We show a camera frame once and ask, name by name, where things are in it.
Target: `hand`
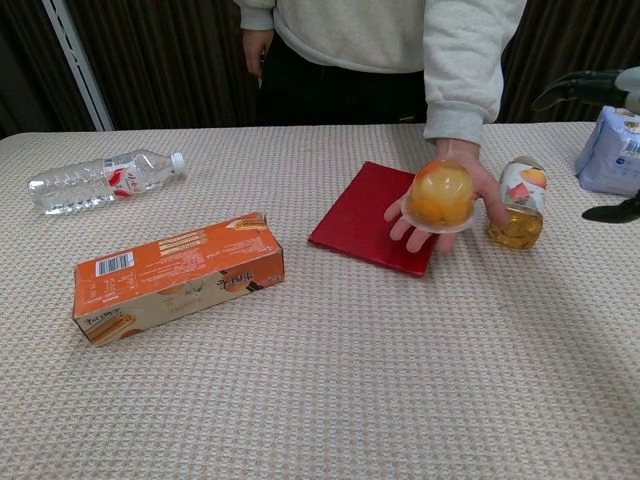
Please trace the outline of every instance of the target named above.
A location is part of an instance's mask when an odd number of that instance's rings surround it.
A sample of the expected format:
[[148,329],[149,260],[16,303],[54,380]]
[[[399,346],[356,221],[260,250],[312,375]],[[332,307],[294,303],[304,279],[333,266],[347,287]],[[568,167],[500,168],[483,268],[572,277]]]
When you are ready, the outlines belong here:
[[[436,150],[435,160],[452,160],[467,169],[473,179],[476,198],[482,197],[489,219],[500,228],[506,227],[509,216],[500,198],[500,185],[480,163],[478,145],[463,140],[438,139]],[[398,199],[389,206],[384,214],[387,222],[391,222],[401,214],[400,203],[401,199]],[[401,240],[410,228],[412,227],[409,222],[401,216],[391,228],[389,236],[394,241]],[[430,233],[414,229],[407,240],[407,250],[412,253],[419,251],[430,236]],[[438,239],[438,249],[443,252],[451,252],[455,242],[455,233],[441,234]]]
[[243,30],[242,46],[244,58],[247,62],[247,70],[256,77],[262,77],[262,64],[260,60],[267,55],[273,41],[273,30]]

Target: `red square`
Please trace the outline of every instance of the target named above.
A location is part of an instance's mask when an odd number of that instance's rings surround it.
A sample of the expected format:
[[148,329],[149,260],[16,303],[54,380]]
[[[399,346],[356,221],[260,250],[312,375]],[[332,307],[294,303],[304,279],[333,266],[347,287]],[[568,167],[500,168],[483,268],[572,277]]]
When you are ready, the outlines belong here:
[[437,235],[417,253],[405,245],[412,230],[401,241],[389,238],[393,222],[385,210],[411,185],[414,175],[402,170],[365,162],[349,186],[309,236],[309,242],[337,253],[416,277],[425,274]]

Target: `blue package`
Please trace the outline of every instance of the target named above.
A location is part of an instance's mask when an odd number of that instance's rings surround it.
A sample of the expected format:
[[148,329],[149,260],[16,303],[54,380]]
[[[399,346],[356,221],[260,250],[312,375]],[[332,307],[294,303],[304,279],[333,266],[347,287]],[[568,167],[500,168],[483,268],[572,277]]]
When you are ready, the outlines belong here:
[[604,107],[575,169],[585,190],[635,196],[640,190],[640,115]]

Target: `cardboard box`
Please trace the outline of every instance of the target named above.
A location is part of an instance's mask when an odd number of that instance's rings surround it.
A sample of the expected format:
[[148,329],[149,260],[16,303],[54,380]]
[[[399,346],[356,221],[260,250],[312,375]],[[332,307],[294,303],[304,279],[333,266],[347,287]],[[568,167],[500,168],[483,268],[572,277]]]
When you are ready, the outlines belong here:
[[96,346],[284,281],[258,213],[80,263],[73,319]]

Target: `fruit cup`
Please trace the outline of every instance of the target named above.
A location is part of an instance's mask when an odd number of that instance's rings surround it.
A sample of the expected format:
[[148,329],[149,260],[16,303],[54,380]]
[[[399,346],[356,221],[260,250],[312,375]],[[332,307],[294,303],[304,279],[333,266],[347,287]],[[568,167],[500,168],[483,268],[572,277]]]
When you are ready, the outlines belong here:
[[456,233],[476,219],[473,179],[460,164],[435,160],[414,177],[403,197],[404,218],[430,233]]

